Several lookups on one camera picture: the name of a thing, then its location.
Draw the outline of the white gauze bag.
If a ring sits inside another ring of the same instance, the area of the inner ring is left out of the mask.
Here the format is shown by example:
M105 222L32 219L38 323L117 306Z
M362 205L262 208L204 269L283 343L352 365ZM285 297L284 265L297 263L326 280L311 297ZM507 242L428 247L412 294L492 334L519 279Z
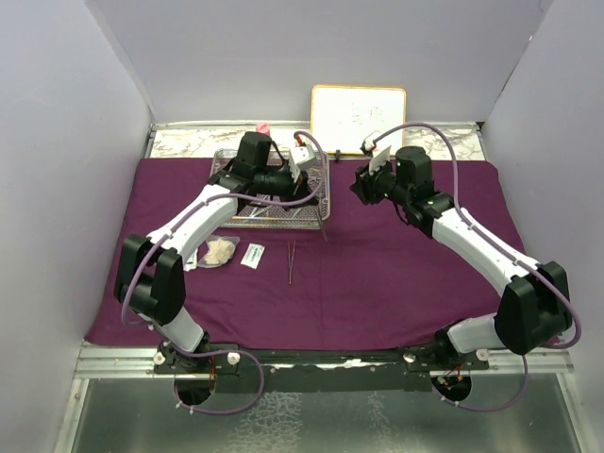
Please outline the white gauze bag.
M239 237L210 235L205 240L206 253L198 260L197 267L212 269L229 263L239 242Z

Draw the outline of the metal mesh tray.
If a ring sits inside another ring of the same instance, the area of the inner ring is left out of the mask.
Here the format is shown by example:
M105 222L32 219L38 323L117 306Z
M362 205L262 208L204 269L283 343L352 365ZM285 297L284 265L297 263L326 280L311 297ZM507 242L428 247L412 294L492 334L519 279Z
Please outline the metal mesh tray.
M213 176L221 171L230 160L235 158L236 154L236 149L222 148L217 150L212 157L210 176ZM317 157L317 163L307 171L310 192L318 186L322 176L319 156L318 153L315 152L315 154ZM269 153L268 164L274 166L278 166L280 164L280 158L274 149L272 149ZM325 170L325 176L327 179L324 186L321 188L321 193L328 193L330 201L328 166ZM326 222L330 215L330 205L329 212L323 210L323 213L326 217ZM319 229L313 209L309 205L303 207L295 206L289 208L288 210L285 210L279 206L246 206L238 215L226 221L223 227Z

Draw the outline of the white blue label packet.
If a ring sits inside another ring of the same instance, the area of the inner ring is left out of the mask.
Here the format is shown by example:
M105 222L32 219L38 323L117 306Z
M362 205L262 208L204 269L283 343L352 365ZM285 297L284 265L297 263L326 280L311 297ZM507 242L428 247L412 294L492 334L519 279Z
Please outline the white blue label packet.
M256 270L260 264L264 250L264 245L251 243L243 254L241 265Z

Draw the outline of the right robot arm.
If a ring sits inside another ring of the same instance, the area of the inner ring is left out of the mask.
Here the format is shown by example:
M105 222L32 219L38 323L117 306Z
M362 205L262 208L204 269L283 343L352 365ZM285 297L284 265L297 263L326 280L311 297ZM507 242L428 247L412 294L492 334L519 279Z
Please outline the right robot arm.
M456 207L453 196L436 190L423 148L405 146L392 154L373 147L367 154L369 163L356 170L350 187L362 204L391 201L405 224L463 258L500 297L496 312L460 320L436 333L433 357L441 367L454 369L479 349L525 355L573 325L564 269L515 250L468 210Z

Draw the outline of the purple cloth wrap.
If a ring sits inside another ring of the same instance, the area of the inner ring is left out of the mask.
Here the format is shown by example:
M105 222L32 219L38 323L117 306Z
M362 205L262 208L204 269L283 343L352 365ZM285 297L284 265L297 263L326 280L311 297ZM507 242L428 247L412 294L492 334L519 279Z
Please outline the purple cloth wrap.
M85 336L104 346L157 345L146 326L125 326L113 296L123 240L163 226L189 205L212 159L143 159L134 178L103 300ZM519 251L496 168L459 164L460 201L485 228ZM320 230L235 228L234 259L185 273L185 307L214 343L257 349L372 350L430 343L437 330L497 310L500 296L445 246L403 225L387 200L364 206L350 190L356 160L330 164L327 241ZM296 242L292 284L288 243ZM265 246L257 269L241 265L251 243Z

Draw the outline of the steel tweezers front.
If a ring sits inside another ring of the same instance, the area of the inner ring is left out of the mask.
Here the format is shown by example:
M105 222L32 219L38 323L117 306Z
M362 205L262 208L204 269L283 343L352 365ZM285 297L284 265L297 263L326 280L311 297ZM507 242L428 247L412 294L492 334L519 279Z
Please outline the steel tweezers front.
M296 249L296 241L288 242L288 284L293 283L294 256Z

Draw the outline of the steel tweezers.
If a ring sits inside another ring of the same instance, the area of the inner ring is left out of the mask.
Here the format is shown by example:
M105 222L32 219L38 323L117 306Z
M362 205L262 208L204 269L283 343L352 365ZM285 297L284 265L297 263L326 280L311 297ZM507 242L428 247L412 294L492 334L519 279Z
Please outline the steel tweezers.
M296 249L296 241L288 242L288 284L293 283L294 256Z
M313 212L314 212L314 215L316 218L316 222L319 226L322 237L323 237L324 241L327 243L328 238L327 238L327 230L326 230L326 225L325 225L326 217L324 216L323 210L326 210L326 212L329 212L329 205L330 205L329 194L328 193L322 194L318 187L314 188L314 190L316 191L316 194L313 196L312 200L308 202L308 204L313 209Z

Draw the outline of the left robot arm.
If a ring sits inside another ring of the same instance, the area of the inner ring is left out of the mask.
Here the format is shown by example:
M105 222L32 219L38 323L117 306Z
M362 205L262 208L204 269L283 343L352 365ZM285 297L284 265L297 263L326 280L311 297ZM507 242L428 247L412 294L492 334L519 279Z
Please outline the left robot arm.
M185 307L185 261L202 242L251 204L290 208L315 206L321 188L311 188L308 168L324 166L318 145L269 161L277 144L267 134L247 131L236 155L212 175L199 195L172 220L146 236L129 235L123 242L114 283L122 305L122 321L130 313L157 331L164 344L158 353L164 365L186 373L202 372L210 359L210 336Z

